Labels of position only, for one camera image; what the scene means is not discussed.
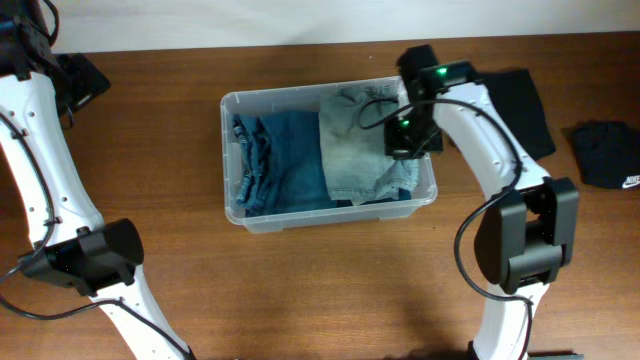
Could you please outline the dark teal shirt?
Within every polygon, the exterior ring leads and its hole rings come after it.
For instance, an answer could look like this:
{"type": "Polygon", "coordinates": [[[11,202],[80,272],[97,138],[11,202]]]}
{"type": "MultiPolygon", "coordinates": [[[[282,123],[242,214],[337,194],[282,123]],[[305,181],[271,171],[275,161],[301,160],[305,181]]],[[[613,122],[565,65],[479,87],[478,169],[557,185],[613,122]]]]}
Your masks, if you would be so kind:
{"type": "MultiPolygon", "coordinates": [[[[393,193],[391,196],[386,198],[380,198],[376,200],[371,200],[364,202],[364,205],[372,205],[372,204],[381,204],[381,203],[389,203],[396,201],[409,201],[412,199],[411,192],[406,189],[399,189],[397,192],[393,193]]],[[[354,203],[351,200],[337,200],[336,207],[351,207],[354,206],[354,203]]]]}

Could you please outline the light grey jeans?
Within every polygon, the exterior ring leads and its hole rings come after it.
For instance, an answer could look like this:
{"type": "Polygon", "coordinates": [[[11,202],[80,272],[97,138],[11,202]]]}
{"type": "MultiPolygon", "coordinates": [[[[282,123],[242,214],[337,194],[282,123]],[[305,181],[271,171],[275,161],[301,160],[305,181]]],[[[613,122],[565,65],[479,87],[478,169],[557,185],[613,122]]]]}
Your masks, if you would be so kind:
{"type": "Polygon", "coordinates": [[[321,160],[331,199],[354,205],[397,199],[419,184],[419,162],[387,156],[382,126],[363,128],[397,109],[397,92],[390,87],[342,88],[321,100],[321,160]]]}

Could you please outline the blue denim jeans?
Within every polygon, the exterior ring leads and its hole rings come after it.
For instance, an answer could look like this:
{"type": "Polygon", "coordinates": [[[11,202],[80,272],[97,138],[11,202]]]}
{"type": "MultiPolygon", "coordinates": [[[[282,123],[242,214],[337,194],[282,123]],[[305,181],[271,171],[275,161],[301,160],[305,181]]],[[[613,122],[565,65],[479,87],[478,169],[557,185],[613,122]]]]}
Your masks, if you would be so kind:
{"type": "Polygon", "coordinates": [[[248,217],[337,206],[325,182],[318,113],[236,114],[232,127],[243,156],[235,202],[248,217]]]}

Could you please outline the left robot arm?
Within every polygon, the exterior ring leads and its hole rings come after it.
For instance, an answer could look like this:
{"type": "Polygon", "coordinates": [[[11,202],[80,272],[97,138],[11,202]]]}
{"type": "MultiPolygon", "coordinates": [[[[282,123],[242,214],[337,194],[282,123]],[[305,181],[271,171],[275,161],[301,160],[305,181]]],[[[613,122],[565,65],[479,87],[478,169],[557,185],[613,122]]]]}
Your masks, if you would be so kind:
{"type": "Polygon", "coordinates": [[[110,82],[84,55],[52,51],[60,28],[52,2],[1,4],[1,148],[26,212],[32,251],[8,277],[72,288],[101,308],[138,359],[191,359],[146,282],[140,235],[127,218],[107,223],[88,196],[63,135],[61,117],[103,94],[110,82]]]}

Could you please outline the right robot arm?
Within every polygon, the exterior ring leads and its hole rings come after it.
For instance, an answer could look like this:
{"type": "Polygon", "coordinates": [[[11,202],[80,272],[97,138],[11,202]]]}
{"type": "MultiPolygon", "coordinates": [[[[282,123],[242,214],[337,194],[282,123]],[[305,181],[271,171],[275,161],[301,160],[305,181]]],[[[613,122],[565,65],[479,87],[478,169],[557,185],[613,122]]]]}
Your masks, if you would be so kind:
{"type": "Polygon", "coordinates": [[[407,104],[386,128],[418,136],[389,155],[422,156],[441,130],[458,147],[485,201],[454,237],[454,259],[467,285],[485,300],[469,342],[469,359],[527,359],[533,319],[543,296],[572,259],[579,193],[553,178],[518,142],[467,61],[399,63],[407,104]]]}

